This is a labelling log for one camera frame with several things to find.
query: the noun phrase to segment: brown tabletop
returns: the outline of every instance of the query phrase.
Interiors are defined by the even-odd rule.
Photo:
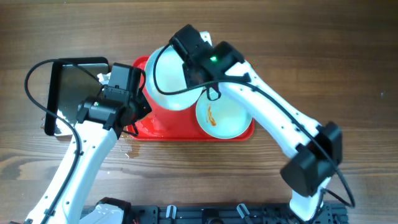
[[[398,4],[387,1],[5,0],[0,6],[0,222],[22,222],[39,201],[70,138],[46,136],[26,97],[41,60],[104,56],[132,63],[185,24],[227,40],[301,112],[343,129],[340,165],[357,208],[351,223],[398,223]],[[30,90],[47,104],[50,65]],[[288,159],[258,124],[234,143],[120,138],[86,201],[133,205],[288,202]],[[329,189],[345,196],[336,177]]]

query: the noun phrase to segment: tray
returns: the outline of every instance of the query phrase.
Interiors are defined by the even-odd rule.
[[[138,58],[132,66],[145,69],[149,56]],[[210,136],[199,126],[195,115],[196,103],[182,111],[171,111],[160,107],[143,90],[152,112],[136,123],[138,136],[131,136],[138,141],[244,141],[254,132],[254,120],[240,136],[232,139],[217,139]],[[127,130],[134,132],[131,125]]]

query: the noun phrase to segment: food residue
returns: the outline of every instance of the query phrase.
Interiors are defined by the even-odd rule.
[[[212,126],[216,126],[216,121],[214,120],[214,118],[211,116],[211,105],[209,106],[209,108],[207,109],[207,115],[209,117],[210,123]]]

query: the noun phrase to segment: white plate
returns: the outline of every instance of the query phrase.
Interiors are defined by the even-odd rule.
[[[187,109],[198,100],[203,88],[170,96],[159,93],[154,84],[153,69],[155,59],[162,48],[157,49],[149,57],[145,66],[147,92],[158,105],[165,109],[174,111]],[[171,92],[187,88],[182,63],[182,59],[172,47],[168,47],[160,56],[156,65],[156,81],[162,91]]]
[[[210,90],[210,98],[218,94]],[[196,107],[200,127],[209,135],[219,139],[231,139],[241,135],[249,127],[252,116],[239,103],[226,95],[216,101],[210,101],[204,92]]]

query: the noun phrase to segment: wooden surface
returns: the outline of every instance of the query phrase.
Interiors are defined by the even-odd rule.
[[[0,5],[0,223],[23,221],[70,138],[40,125],[25,75],[41,60],[105,56],[131,63],[185,24],[227,40],[273,89],[344,132],[340,165],[358,207],[352,223],[398,223],[398,4],[387,1],[3,1]],[[50,65],[32,94],[47,103]],[[239,143],[137,142],[121,138],[86,201],[133,205],[288,202],[286,164],[259,125]],[[330,189],[345,196],[337,178]]]

